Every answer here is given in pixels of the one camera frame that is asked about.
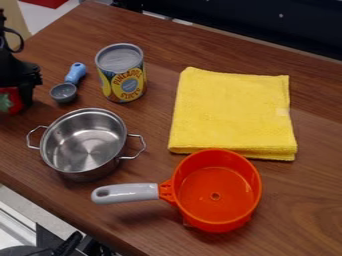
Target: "stainless steel pot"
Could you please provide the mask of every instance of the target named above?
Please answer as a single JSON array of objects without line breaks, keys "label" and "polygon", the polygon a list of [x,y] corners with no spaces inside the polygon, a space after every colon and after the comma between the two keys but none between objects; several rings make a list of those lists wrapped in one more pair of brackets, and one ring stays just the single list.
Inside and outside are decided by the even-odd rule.
[{"label": "stainless steel pot", "polygon": [[[44,128],[40,146],[31,145],[30,135]],[[137,137],[142,148],[134,156],[123,156],[126,139]],[[27,136],[27,146],[40,150],[44,162],[63,177],[90,181],[113,171],[120,160],[133,160],[146,149],[141,135],[127,134],[125,123],[116,114],[99,108],[67,113],[50,126],[38,126]]]}]

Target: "can lid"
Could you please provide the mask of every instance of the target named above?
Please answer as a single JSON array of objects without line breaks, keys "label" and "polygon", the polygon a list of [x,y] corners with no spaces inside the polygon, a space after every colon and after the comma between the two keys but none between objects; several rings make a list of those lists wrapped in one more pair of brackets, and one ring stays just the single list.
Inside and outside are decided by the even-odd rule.
[{"label": "can lid", "polygon": [[124,73],[138,66],[143,59],[142,50],[133,44],[113,44],[102,49],[95,58],[96,64],[106,71]]}]

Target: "gray handle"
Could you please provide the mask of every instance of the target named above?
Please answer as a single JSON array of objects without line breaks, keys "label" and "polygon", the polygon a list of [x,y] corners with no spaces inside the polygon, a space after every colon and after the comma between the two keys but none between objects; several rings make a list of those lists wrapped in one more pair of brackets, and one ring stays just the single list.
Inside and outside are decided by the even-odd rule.
[{"label": "gray handle", "polygon": [[38,127],[36,127],[35,129],[31,130],[27,135],[26,135],[26,144],[29,148],[32,148],[32,149],[40,149],[39,147],[36,147],[36,146],[32,146],[31,145],[31,141],[30,141],[30,136],[32,133],[34,133],[35,131],[37,131],[38,129],[40,128],[44,128],[44,129],[47,129],[48,126],[45,126],[45,125],[39,125]]},{"label": "gray handle", "polygon": [[99,187],[91,193],[96,204],[116,204],[159,199],[157,183],[128,183]]},{"label": "gray handle", "polygon": [[142,148],[134,156],[120,156],[119,159],[122,159],[122,160],[133,160],[133,159],[136,159],[140,155],[141,152],[145,151],[146,143],[144,141],[143,136],[141,136],[139,134],[127,134],[127,136],[129,136],[129,137],[138,137],[140,139],[141,144],[142,144]]}]

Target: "yellow towel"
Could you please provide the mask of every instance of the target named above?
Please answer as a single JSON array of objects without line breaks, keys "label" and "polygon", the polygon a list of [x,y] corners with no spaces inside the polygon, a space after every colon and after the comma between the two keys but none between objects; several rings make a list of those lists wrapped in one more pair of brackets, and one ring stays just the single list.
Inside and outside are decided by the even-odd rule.
[{"label": "yellow towel", "polygon": [[178,84],[168,148],[174,153],[224,148],[249,158],[294,160],[289,104],[289,76],[188,67]]}]

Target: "wooden table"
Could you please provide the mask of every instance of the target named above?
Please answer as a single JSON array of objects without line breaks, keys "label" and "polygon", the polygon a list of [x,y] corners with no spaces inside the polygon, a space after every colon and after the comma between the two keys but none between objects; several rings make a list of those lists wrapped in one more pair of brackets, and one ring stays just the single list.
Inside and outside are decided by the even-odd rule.
[{"label": "wooden table", "polygon": [[[95,54],[117,42],[141,46],[147,63],[147,94],[122,105],[103,97],[94,65]],[[30,38],[19,57],[42,67],[44,86],[35,90],[28,111],[1,120],[1,183],[126,255],[342,255],[341,65],[94,3]],[[57,106],[49,90],[76,61],[89,68],[78,101]],[[167,142],[179,73],[187,66],[291,76],[297,159],[253,161],[263,197],[252,221],[231,233],[185,228],[163,201],[98,206],[90,200],[98,186],[171,176],[184,158],[170,154]],[[83,107],[120,115],[129,132],[145,137],[147,151],[98,182],[61,180],[38,151],[26,147],[25,135]],[[132,140],[130,147],[138,145]]]}]

